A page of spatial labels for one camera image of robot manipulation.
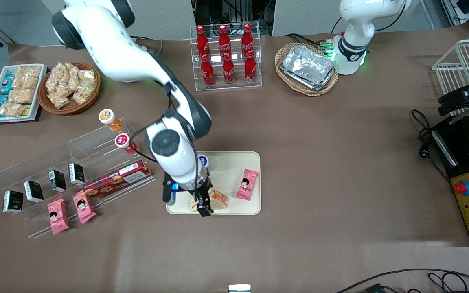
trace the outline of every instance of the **round wicker basket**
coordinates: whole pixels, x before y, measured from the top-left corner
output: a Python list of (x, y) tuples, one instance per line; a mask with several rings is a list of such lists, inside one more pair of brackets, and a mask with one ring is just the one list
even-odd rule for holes
[(331, 87), (334, 86), (335, 82), (338, 80), (338, 71), (336, 70), (336, 72), (334, 72), (334, 74), (332, 75), (331, 79), (327, 82), (327, 84), (322, 88), (321, 91), (315, 91), (313, 89), (309, 89), (306, 85), (304, 85), (303, 83), (299, 82), (298, 80), (295, 80), (294, 78), (288, 76), (287, 74), (284, 74), (281, 70), (280, 70), (280, 63), (285, 59), (285, 57), (287, 57), (287, 55), (289, 54), (290, 50), (295, 47), (295, 46), (299, 46), (299, 45), (304, 45), (306, 46), (307, 48), (309, 48), (310, 50), (312, 50), (312, 52), (316, 52), (318, 54), (321, 54), (322, 52), (316, 48), (314, 48), (313, 46), (311, 45), (307, 45), (307, 44), (302, 44), (302, 43), (290, 43), (290, 44), (287, 44), (285, 46), (283, 46), (280, 50), (278, 50), (278, 52), (276, 53), (276, 56), (274, 57), (274, 65), (275, 65), (275, 69), (276, 69), (276, 73), (279, 75), (279, 77), (289, 86), (291, 87), (291, 89), (297, 91), (298, 93), (302, 93), (304, 95), (308, 95), (308, 96), (319, 96), (319, 95), (322, 95), (324, 93), (326, 93), (327, 91), (329, 91), (329, 89), (331, 89)]
[(39, 85), (39, 92), (37, 93), (37, 98), (39, 100), (39, 104), (43, 109), (47, 110), (50, 113), (57, 114), (57, 115), (76, 115), (79, 114), (86, 109), (88, 109), (96, 100), (97, 97), (99, 96), (99, 89), (101, 87), (101, 76), (99, 75), (99, 72), (95, 67), (91, 66), (90, 64), (87, 63), (82, 63), (82, 62), (72, 62), (73, 65), (75, 65), (78, 69), (80, 70), (93, 70), (95, 72), (95, 78), (96, 78), (96, 85), (95, 85), (95, 91), (93, 94), (88, 98), (84, 104), (79, 105), (76, 101), (74, 101), (71, 97), (71, 95), (68, 97), (70, 100), (70, 103), (64, 105), (62, 108), (57, 109), (55, 108), (54, 104), (50, 101), (48, 98), (48, 89), (46, 88), (46, 81), (48, 80), (48, 77), (50, 76), (51, 72), (48, 72), (46, 76), (43, 78), (41, 81), (41, 84)]

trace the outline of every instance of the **pink wrapper with cartoon girl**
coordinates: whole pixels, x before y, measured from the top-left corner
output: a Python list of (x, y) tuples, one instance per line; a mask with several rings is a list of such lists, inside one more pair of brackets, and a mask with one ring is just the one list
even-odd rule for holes
[(95, 217), (97, 214), (92, 210), (90, 202), (84, 191), (79, 191), (76, 195), (73, 196), (73, 203), (77, 208), (77, 215), (79, 216), (79, 221), (81, 224), (86, 223), (89, 219)]
[(65, 202), (63, 199), (48, 204), (48, 214), (50, 215), (50, 226), (52, 227), (54, 235), (68, 229)]
[(240, 184), (240, 189), (236, 193), (236, 197), (244, 200), (251, 200), (251, 192), (253, 191), (253, 186), (258, 176), (257, 171), (245, 169), (243, 171), (242, 184)]

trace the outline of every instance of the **table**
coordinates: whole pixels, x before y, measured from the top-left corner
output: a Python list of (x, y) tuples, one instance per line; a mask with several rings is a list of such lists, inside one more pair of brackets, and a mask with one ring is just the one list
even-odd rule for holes
[[(67, 233), (29, 239), (22, 219), (0, 212), (0, 291), (225, 292), (246, 283), (254, 292), (334, 292), (392, 269), (469, 273), (454, 196), (418, 157), (419, 126), (410, 119), (412, 108), (432, 123), (441, 119), (430, 67), (460, 39), (469, 39), (469, 26), (378, 33), (362, 68), (318, 98), (292, 91), (275, 73), (287, 37), (263, 37), (261, 89), (199, 93), (188, 42), (165, 42), (160, 57), (213, 118), (197, 149), (259, 152), (262, 211), (169, 215), (154, 166), (157, 181)], [(9, 52), (12, 64), (93, 63), (85, 50), (10, 45)], [(102, 84), (80, 115), (43, 112), (37, 123), (0, 125), (0, 170), (98, 128), (105, 107), (141, 127), (167, 106), (152, 82)], [(422, 272), (378, 282), (430, 289)]]

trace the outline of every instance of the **foil container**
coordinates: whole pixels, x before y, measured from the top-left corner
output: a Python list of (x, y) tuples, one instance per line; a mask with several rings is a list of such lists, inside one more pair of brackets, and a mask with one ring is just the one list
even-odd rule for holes
[(303, 83), (309, 89), (321, 90), (335, 73), (335, 63), (312, 52), (304, 45), (293, 47), (281, 62), (283, 73)]

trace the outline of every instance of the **red cookie box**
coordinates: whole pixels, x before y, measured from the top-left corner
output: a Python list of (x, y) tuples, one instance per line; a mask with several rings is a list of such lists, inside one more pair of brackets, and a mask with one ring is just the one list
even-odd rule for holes
[(83, 190), (86, 196), (100, 198), (148, 176), (151, 176), (148, 165), (142, 160), (138, 160), (99, 178), (85, 182)]

